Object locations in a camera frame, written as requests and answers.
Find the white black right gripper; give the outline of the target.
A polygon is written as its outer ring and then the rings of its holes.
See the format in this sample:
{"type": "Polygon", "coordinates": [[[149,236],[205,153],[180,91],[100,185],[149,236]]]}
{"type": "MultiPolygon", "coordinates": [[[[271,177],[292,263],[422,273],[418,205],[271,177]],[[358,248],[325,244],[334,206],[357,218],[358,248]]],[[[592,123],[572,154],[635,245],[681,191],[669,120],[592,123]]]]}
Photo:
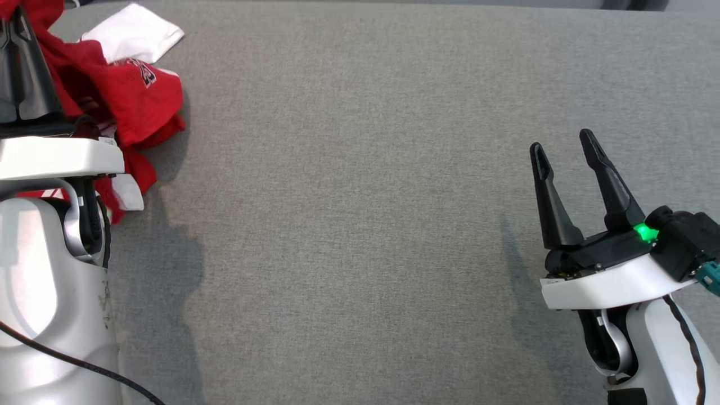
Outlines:
{"type": "Polygon", "coordinates": [[[579,140],[601,190],[605,228],[632,230],[603,232],[584,241],[556,192],[555,172],[542,144],[533,143],[530,161],[538,217],[543,246],[550,250],[545,259],[548,274],[540,280],[547,307],[573,311],[616,308],[648,302],[694,283],[690,278],[675,280],[651,256],[658,231],[641,224],[645,213],[594,133],[583,129],[579,140]]]}

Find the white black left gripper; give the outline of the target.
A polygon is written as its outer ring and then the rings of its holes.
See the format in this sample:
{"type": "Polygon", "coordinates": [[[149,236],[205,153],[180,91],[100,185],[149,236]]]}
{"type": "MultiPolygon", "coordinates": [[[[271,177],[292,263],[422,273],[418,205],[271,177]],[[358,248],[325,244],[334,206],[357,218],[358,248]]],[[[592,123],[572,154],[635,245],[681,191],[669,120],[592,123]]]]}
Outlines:
{"type": "Polygon", "coordinates": [[[124,173],[124,156],[88,115],[64,117],[39,40],[18,6],[1,35],[2,197],[124,173]]]}

